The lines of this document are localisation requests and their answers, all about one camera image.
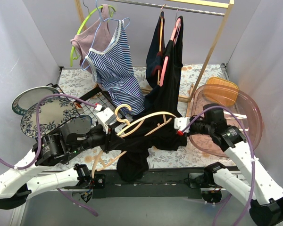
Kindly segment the navy garment on hanger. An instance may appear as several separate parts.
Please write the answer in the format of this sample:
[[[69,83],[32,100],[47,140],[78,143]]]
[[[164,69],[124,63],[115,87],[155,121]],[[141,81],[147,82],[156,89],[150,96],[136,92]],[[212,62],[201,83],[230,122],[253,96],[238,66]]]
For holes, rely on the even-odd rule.
[[[146,79],[151,88],[155,88],[158,84],[158,73],[162,70],[163,65],[163,53],[165,49],[165,43],[163,44],[163,53],[159,53],[159,29],[160,29],[160,17],[156,25],[151,45],[146,58]]]

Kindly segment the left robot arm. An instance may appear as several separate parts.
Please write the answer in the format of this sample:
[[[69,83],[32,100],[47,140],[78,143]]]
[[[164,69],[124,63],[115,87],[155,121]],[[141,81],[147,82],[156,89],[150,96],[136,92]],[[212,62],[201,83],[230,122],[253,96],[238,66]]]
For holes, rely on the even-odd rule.
[[[108,152],[124,142],[114,129],[104,131],[100,124],[92,127],[88,119],[76,118],[64,124],[41,138],[39,153],[35,144],[14,169],[0,175],[0,209],[19,207],[26,200],[53,189],[93,188],[95,180],[85,164],[77,163],[66,171],[41,177],[39,173],[59,163],[69,163],[84,150],[99,146]]]

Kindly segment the pink transparent basin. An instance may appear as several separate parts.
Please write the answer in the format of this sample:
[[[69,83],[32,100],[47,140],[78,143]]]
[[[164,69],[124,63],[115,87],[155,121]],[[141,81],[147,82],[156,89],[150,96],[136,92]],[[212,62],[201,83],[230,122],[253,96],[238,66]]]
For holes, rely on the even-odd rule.
[[[191,108],[191,116],[201,113],[203,111],[204,105],[219,104],[207,99],[204,96],[204,88],[205,85],[202,85],[197,89],[195,93],[194,102]],[[263,119],[256,102],[246,93],[239,90],[235,104],[226,107],[230,109],[232,113],[234,113],[234,115],[244,126],[245,131],[250,137],[253,150],[255,150],[261,141],[263,133]],[[241,126],[229,112],[224,111],[224,117],[227,120],[228,125],[236,126],[240,131],[243,131]],[[200,151],[203,151],[210,155],[227,158],[226,154],[222,152],[220,147],[213,143],[208,135],[191,135],[189,139],[193,146],[195,146]]]

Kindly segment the thin wooden hanger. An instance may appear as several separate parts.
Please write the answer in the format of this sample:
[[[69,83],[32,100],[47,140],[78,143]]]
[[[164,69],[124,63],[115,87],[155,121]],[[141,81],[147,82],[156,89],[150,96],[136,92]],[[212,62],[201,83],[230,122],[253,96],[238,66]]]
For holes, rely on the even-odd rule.
[[[159,29],[159,53],[162,54],[163,53],[163,44],[164,44],[164,11],[163,11],[163,7],[165,5],[163,5],[161,7],[161,10],[160,10],[160,29]]]

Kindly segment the blue striped tank top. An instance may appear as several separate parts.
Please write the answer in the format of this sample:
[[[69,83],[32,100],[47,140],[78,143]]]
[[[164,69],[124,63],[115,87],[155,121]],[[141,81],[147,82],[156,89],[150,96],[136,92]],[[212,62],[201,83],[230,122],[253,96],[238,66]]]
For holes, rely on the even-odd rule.
[[[145,110],[144,94],[134,75],[123,20],[117,21],[115,32],[106,49],[98,51],[89,48],[85,61],[94,73],[94,82],[108,92],[113,104],[127,104],[131,107],[131,110],[122,108],[124,114],[138,115]]]

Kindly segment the green rimmed plate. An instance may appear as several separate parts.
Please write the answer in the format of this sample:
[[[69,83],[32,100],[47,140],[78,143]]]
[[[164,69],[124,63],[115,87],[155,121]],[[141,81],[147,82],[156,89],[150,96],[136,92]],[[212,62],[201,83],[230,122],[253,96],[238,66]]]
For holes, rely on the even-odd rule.
[[[12,111],[18,115],[24,115],[24,113],[38,103],[40,99],[50,94],[58,94],[59,91],[56,88],[49,86],[40,86],[28,89],[19,94],[12,103]]]

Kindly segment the blue floral plate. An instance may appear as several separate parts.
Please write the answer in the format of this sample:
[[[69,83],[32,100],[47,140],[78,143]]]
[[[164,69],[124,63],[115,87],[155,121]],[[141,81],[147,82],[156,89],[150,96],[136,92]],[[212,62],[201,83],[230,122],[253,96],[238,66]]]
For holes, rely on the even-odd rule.
[[[39,107],[40,134],[47,135],[72,118],[79,116],[73,102],[63,97],[51,97]],[[20,123],[22,132],[31,138],[37,138],[36,105],[33,105],[23,115]]]

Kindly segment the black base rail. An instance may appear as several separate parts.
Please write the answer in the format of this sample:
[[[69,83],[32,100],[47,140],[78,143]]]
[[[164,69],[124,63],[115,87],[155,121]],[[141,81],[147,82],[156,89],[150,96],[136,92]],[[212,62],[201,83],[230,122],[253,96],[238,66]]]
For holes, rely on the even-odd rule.
[[[141,179],[125,182],[116,170],[104,170],[104,187],[94,189],[94,199],[128,197],[187,197],[201,198],[199,188],[187,184],[191,173],[202,174],[203,167],[150,169]]]

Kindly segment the wooden clothes rack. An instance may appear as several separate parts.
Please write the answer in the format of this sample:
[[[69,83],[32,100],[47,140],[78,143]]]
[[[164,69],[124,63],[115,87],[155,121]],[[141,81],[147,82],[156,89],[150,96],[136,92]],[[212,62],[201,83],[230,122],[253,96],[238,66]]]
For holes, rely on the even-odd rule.
[[[117,2],[117,3],[124,3],[124,4],[131,4],[131,5],[138,5],[138,6],[145,6],[145,7],[152,7],[152,8],[161,8],[162,5],[159,4],[154,4],[154,3],[143,3],[143,2],[137,2],[137,1],[132,1],[132,0],[109,0],[111,2]],[[220,36],[222,34],[222,31],[225,27],[225,24],[229,18],[229,15],[233,9],[234,6],[234,0],[229,0],[228,3],[222,3],[222,2],[215,2],[215,1],[207,1],[207,0],[168,0],[169,2],[180,2],[180,3],[186,3],[186,4],[192,4],[192,5],[199,5],[199,6],[206,6],[206,7],[213,7],[213,8],[223,8],[226,9],[225,13],[217,13],[217,12],[210,12],[210,11],[204,11],[204,10],[196,10],[196,9],[188,9],[188,8],[181,8],[181,7],[173,7],[173,6],[165,6],[163,7],[164,9],[169,9],[169,10],[179,10],[182,12],[189,12],[189,13],[197,13],[197,14],[205,14],[205,15],[212,15],[212,16],[221,16],[223,17],[222,22],[218,28],[217,34],[214,38],[213,44],[210,47],[210,50],[206,56],[206,59],[203,63],[203,66],[201,68],[201,71],[198,75],[198,78],[196,80],[196,83],[193,87],[193,90],[191,90],[191,93],[186,97],[186,96],[181,96],[179,95],[178,100],[184,103],[190,103],[193,99],[193,96],[196,92],[196,89],[199,85],[199,82],[204,74],[204,71],[211,59],[211,56],[215,50],[215,47],[220,39]],[[78,16],[81,20],[81,23],[85,20],[83,15],[83,10],[82,10],[82,5],[81,5],[81,0],[75,0],[75,7],[78,13]]]

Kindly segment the floral tablecloth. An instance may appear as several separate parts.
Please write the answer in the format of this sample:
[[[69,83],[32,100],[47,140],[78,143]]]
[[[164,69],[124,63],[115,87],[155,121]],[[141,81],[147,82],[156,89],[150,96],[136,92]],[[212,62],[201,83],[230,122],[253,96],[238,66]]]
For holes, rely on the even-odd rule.
[[[180,83],[180,95],[188,96],[190,94],[191,84],[195,84],[202,65],[184,65],[182,68],[181,83]],[[143,89],[150,89],[146,80],[146,68],[134,67],[134,75],[137,78],[139,85]],[[204,85],[211,77],[219,77],[222,79],[228,79],[224,74],[224,65],[208,65],[200,80],[199,86]],[[59,81],[59,86],[64,93],[81,97],[88,91],[95,88],[95,83],[91,81],[90,73],[81,69],[62,69]],[[178,102],[178,111],[182,116],[186,115],[187,103]],[[188,140],[186,147],[179,147],[177,151],[160,150],[156,147],[149,149],[149,157],[147,162],[150,169],[158,168],[183,168],[183,167],[204,167],[214,162],[221,162],[226,166],[233,166],[234,163],[223,157],[217,157],[207,154],[198,150]],[[57,164],[51,171],[63,171],[74,166],[75,163],[86,164],[91,169],[94,163],[96,155],[100,152],[100,148],[93,148],[86,150],[73,158],[69,164]],[[102,155],[102,161],[97,164],[97,168],[101,168],[101,162],[107,164],[120,154],[120,151],[111,151],[108,154]]]

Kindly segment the cream wooden hanger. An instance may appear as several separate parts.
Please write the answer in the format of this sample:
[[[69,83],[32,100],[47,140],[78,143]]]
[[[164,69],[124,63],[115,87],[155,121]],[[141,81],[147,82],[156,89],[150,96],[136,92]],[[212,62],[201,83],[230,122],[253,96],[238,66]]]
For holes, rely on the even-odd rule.
[[[128,105],[128,104],[121,104],[114,111],[114,114],[116,116],[116,120],[118,122],[120,122],[120,123],[125,123],[127,125],[124,129],[122,129],[120,132],[117,133],[117,135],[120,136],[121,138],[124,138],[124,137],[134,133],[144,123],[144,121],[146,119],[148,119],[148,118],[151,118],[151,117],[154,117],[154,116],[158,116],[158,115],[162,115],[164,123],[159,124],[155,129],[153,129],[150,132],[148,132],[145,136],[150,135],[154,131],[157,131],[158,129],[160,129],[164,125],[168,124],[172,120],[172,118],[169,118],[167,120],[166,119],[167,115],[176,118],[176,116],[174,114],[170,113],[170,112],[160,111],[160,112],[150,113],[150,114],[148,114],[146,116],[143,116],[143,117],[139,118],[138,120],[135,120],[133,122],[129,122],[128,119],[120,119],[118,117],[118,111],[121,108],[123,108],[123,107],[127,108],[129,111],[132,109],[130,107],[130,105]],[[114,163],[116,160],[118,160],[120,157],[122,157],[126,153],[127,153],[127,151],[123,151],[116,158],[112,159],[109,163],[107,163],[107,164],[102,163],[102,167],[99,168],[99,169],[96,169],[96,166],[97,166],[98,162],[100,160],[102,160],[101,156],[103,155],[103,151],[100,151],[99,154],[95,157],[94,163],[92,165],[92,172],[91,172],[92,178],[94,178],[94,176],[95,176],[95,171],[99,172],[99,171],[102,171],[102,170],[106,169],[108,166],[110,166],[112,163]]]

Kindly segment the black hanging garment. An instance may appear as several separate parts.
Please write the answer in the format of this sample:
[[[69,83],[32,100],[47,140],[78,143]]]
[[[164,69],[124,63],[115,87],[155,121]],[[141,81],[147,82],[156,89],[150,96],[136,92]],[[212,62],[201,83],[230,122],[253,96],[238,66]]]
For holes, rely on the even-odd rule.
[[[153,112],[166,111],[180,117],[180,113],[177,110],[178,97],[180,87],[175,88],[173,85],[161,87],[159,85],[160,74],[158,73],[158,84],[152,91],[145,96],[145,114],[150,114]]]

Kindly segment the black tank top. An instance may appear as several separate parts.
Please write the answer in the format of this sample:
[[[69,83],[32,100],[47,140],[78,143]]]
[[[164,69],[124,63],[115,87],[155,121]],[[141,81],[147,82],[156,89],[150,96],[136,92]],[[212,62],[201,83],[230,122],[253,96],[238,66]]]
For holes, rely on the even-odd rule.
[[[142,178],[144,172],[149,169],[147,158],[150,148],[176,151],[179,147],[187,145],[186,135],[177,134],[173,119],[167,125],[146,135],[161,119],[160,116],[147,119],[137,131],[125,137],[125,141],[116,147],[117,150],[126,151],[117,161],[117,172],[123,181],[133,182]]]

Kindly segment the pink hanger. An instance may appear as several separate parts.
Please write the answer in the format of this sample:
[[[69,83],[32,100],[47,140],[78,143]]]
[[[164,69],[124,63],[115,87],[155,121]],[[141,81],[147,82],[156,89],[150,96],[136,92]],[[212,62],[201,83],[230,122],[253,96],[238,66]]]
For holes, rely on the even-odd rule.
[[[161,87],[173,85],[174,89],[180,86],[183,57],[183,16],[175,21],[170,40],[164,52],[164,61],[160,74]]]

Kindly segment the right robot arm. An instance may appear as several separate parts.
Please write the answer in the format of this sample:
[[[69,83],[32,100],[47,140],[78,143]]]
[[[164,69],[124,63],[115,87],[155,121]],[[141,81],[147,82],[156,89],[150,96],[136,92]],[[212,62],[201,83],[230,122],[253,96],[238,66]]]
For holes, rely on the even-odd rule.
[[[283,188],[269,175],[259,159],[245,128],[227,124],[218,104],[205,105],[203,111],[189,119],[183,129],[187,135],[208,135],[212,141],[235,163],[247,180],[242,182],[223,164],[216,162],[204,168],[203,179],[207,186],[225,188],[239,200],[244,209],[234,222],[238,225],[246,213],[257,226],[275,226],[283,222]]]

